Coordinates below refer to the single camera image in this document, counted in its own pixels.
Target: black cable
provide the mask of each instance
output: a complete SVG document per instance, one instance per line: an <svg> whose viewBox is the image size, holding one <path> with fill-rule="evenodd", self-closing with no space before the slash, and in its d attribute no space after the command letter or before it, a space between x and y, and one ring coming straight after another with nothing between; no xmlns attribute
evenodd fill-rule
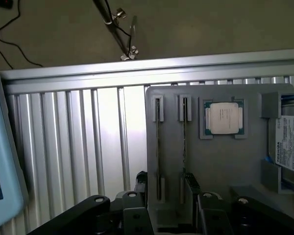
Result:
<svg viewBox="0 0 294 235"><path fill-rule="evenodd" d="M17 20L20 16L21 16L21 12L20 12L20 0L18 0L18 15L16 17L10 19L4 26L2 26L0 28L0 31L3 30L5 27L7 27L12 22L14 22L15 20ZM3 53L1 51L0 51L0 54L3 57L3 59L6 61L6 63L8 64L8 66L10 66L10 68L13 69L12 65L7 61L6 57L3 55Z"/></svg>
<svg viewBox="0 0 294 235"><path fill-rule="evenodd" d="M20 8L21 8L21 4L20 4L20 1L21 1L21 0L18 0L18 4L17 4L17 6L18 6L18 14L17 14L17 16L14 17L14 18L12 18L12 19L9 20L4 26L2 26L2 27L0 28L0 31L3 30L5 27L7 27L8 25L10 25L12 22L14 22L15 20L17 20L17 19L21 16L21 9L20 9ZM3 42L3 43L5 43L5 44L9 44L9 45L12 45L12 46L17 47L17 48L20 50L20 52L21 52L21 54L23 55L23 57L25 58L25 60L27 60L29 63L31 63L31 64L33 64L33 65L37 65L37 66L43 67L41 64L37 64L37 63L34 63L34 62L30 61L30 60L26 57L26 55L24 54L23 50L20 48L19 45L15 44L15 43L11 43L11 42L4 41L4 40L2 40L2 39L0 39L0 42ZM0 51L0 55L1 55L1 56L3 57L3 59L6 61L6 63L8 64L8 66L9 66L11 69L13 69L12 65L8 62L8 60L6 59L6 57L4 56L4 54L3 54L1 51Z"/></svg>
<svg viewBox="0 0 294 235"><path fill-rule="evenodd" d="M19 49L19 51L21 52L21 54L23 55L23 57L25 58L25 60L27 60L29 63L31 63L31 64L33 64L33 65L37 65L37 66L43 67L43 65L41 65L41 64L37 64L37 63L34 63L34 62L30 61L30 60L26 57L26 55L24 54L23 50L21 49L21 47L20 47L19 45L15 44L15 43L11 43L11 42L4 41L4 40L2 40L2 39L0 39L0 42L17 47L17 48Z"/></svg>
<svg viewBox="0 0 294 235"><path fill-rule="evenodd" d="M112 13L111 13L111 9L110 9L110 5L108 3L108 0L104 0L106 5L107 5L107 8L108 8L108 12L109 12L109 16L110 16L110 19L111 19L111 22L112 24L118 29L120 30L122 33L124 33L126 36L129 37L129 40L128 40L128 51L127 51L127 56L128 58L129 57L129 53L130 53L130 50L131 50L131 42L132 42L132 35L130 35L129 33L125 32L121 27L119 27L114 21L113 21L113 17L112 17Z"/></svg>

